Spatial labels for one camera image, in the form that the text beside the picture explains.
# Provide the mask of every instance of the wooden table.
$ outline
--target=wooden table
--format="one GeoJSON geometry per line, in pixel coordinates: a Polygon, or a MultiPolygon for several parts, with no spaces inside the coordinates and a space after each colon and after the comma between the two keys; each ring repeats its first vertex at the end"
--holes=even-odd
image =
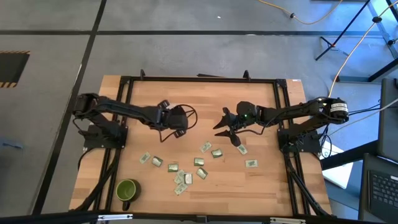
{"type": "MultiPolygon", "coordinates": [[[[120,76],[104,76],[100,95],[116,99],[120,76]]],[[[305,101],[300,80],[287,80],[291,105],[305,101]]],[[[283,94],[279,91],[282,106],[283,94]]],[[[224,129],[213,130],[223,116],[222,107],[235,113],[240,101],[255,105],[275,107],[271,84],[260,83],[204,83],[204,82],[134,82],[131,104],[157,105],[162,100],[172,105],[188,104],[198,112],[197,125],[183,137],[170,137],[160,143],[159,133],[150,130],[139,121],[128,119],[129,132],[125,149],[122,150],[116,184],[122,179],[136,179],[142,186],[141,196],[131,204],[129,211],[138,213],[205,214],[205,215],[264,215],[291,216],[290,196],[282,153],[278,150],[276,130],[266,128],[262,136],[242,133],[239,137],[248,149],[242,155],[228,138],[215,137],[224,129]],[[199,148],[206,142],[213,147],[206,153],[199,148]],[[211,150],[221,148],[223,157],[214,159],[211,150]],[[161,167],[145,164],[139,158],[149,152],[163,159],[161,167]],[[198,167],[193,158],[205,159],[205,180],[196,175],[198,167]],[[258,168],[245,168],[245,160],[257,159],[258,168]],[[167,164],[179,163],[179,168],[193,173],[193,185],[181,195],[174,193],[175,173],[167,172],[167,164]]],[[[295,119],[301,123],[307,118],[295,119]]],[[[260,131],[258,125],[250,126],[260,131]]],[[[171,130],[162,133],[163,137],[171,130]]],[[[103,149],[93,150],[81,162],[73,191],[70,208],[79,206],[98,181],[103,160],[103,149]]],[[[301,153],[306,185],[322,208],[331,213],[322,169],[317,158],[301,153]]],[[[108,186],[103,190],[100,208],[104,208],[108,186]]],[[[303,212],[300,191],[296,186],[297,204],[303,212]]],[[[111,210],[122,212],[122,203],[113,195],[111,210]]]]}

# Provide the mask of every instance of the concrete floor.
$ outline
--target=concrete floor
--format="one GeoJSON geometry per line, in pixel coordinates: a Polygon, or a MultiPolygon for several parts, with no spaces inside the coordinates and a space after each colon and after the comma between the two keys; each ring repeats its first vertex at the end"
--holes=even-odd
{"type": "MultiPolygon", "coordinates": [[[[311,0],[270,2],[289,8],[306,21],[318,19],[336,4],[311,0]]],[[[383,0],[372,2],[377,9],[385,5],[383,0]]],[[[89,30],[99,4],[99,0],[3,0],[0,29],[89,30]]],[[[114,0],[107,3],[99,29],[343,30],[361,6],[358,2],[344,2],[323,22],[305,26],[255,0],[114,0]]],[[[350,30],[366,30],[371,18],[365,9],[350,30]]],[[[383,23],[394,36],[396,22],[390,12],[383,23]]],[[[87,40],[87,36],[0,35],[1,50],[31,50],[17,88],[0,89],[0,104],[6,108],[0,110],[1,136],[25,145],[21,151],[0,150],[0,217],[29,213],[87,40]]],[[[338,47],[349,52],[358,40],[342,38],[338,47]]],[[[309,100],[328,94],[331,79],[345,59],[339,52],[328,52],[314,61],[325,47],[318,37],[97,36],[80,92],[97,92],[103,75],[138,75],[141,68],[149,76],[207,73],[226,77],[241,77],[247,69],[255,78],[301,79],[309,100]]],[[[384,40],[370,37],[358,47],[342,75],[370,75],[392,59],[384,40]]],[[[375,84],[338,83],[332,96],[346,100],[350,110],[358,110],[375,105],[380,89],[375,84]]],[[[377,127],[378,116],[373,116],[331,138],[333,144],[347,150],[375,140],[377,127]]],[[[68,210],[82,144],[83,138],[70,126],[45,213],[68,210]]]]}

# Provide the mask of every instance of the yellow black warning tape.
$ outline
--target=yellow black warning tape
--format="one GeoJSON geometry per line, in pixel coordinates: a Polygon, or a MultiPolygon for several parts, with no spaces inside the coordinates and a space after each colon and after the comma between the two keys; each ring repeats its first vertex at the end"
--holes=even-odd
{"type": "Polygon", "coordinates": [[[15,86],[17,86],[17,83],[0,82],[0,88],[14,88],[15,86]]]}
{"type": "Polygon", "coordinates": [[[29,54],[30,50],[0,50],[0,54],[29,54]]]}

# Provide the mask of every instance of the mug handle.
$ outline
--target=mug handle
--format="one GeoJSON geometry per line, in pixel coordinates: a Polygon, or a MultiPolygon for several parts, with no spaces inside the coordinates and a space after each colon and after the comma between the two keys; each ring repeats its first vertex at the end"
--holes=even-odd
{"type": "Polygon", "coordinates": [[[122,206],[123,211],[129,210],[129,207],[130,207],[130,202],[123,202],[122,206]]]}

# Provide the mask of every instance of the green mug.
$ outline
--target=green mug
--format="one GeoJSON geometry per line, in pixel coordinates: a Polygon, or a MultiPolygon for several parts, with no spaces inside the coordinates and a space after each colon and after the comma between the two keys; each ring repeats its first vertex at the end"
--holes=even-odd
{"type": "Polygon", "coordinates": [[[124,179],[116,187],[116,196],[123,202],[123,211],[129,210],[130,203],[135,201],[141,193],[139,182],[133,179],[124,179]]]}

